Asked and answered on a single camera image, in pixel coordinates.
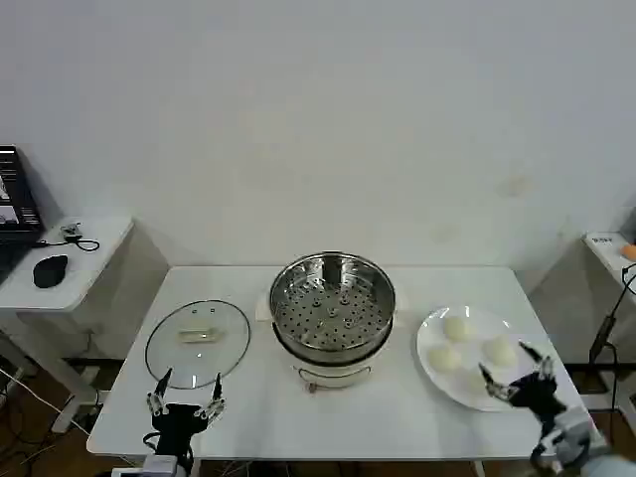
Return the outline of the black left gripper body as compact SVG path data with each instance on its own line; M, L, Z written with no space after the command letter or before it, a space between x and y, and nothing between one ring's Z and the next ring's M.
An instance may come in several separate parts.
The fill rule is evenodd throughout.
M164 409L166 413L152 417L152 426L159 433L155 453L187 455L192 437L207 429L208 419L194 404L168 403Z

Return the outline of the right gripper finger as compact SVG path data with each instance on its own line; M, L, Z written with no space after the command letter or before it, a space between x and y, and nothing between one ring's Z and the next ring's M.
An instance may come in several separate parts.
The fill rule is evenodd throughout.
M479 364L479 370L485 381L486 392L491 398L509 400L517 392L516 387L504 385L495 381L491 372L483 364Z
M541 354L530 344L520 341L519 346L535 364L533 374L538 381L550 381L554 378L554 361L548 355Z

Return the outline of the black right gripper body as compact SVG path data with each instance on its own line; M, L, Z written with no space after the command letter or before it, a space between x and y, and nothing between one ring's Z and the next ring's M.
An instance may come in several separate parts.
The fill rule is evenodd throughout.
M565 404L556 397L557 381L553 375L530 373L510 383L509 388L509 404L527 408L539 422L553 422L566 411Z

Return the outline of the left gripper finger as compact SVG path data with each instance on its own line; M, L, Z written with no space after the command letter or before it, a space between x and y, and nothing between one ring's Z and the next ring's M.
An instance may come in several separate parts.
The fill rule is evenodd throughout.
M220 373L217 373L211 400L208 402L207 405L202 406L199 410L197 410L195 412L195 416L206 422L214 422L218 417L221 416L225 408L226 402L223 397L222 375Z
M158 381L154 391L147 394L146 403L152 415L161 415L166 411L163 397L168 388L172 372L173 369L169 368L165 375Z

